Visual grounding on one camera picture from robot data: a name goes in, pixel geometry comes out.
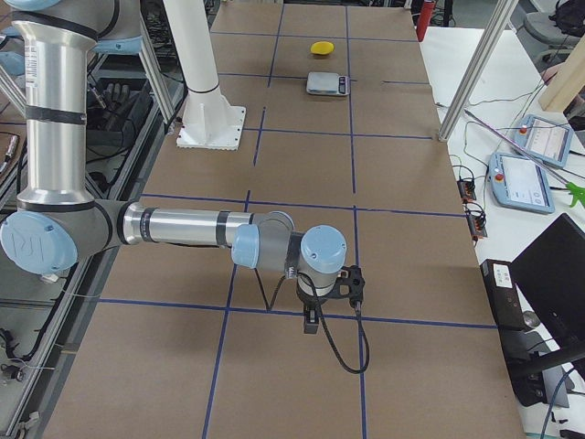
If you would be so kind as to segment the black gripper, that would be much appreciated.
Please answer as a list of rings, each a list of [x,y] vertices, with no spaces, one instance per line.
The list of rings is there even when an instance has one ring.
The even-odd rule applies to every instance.
[[[298,298],[303,302],[303,332],[304,334],[316,334],[318,331],[317,304],[325,303],[323,297],[315,298],[313,294],[307,294],[300,286],[296,288]]]

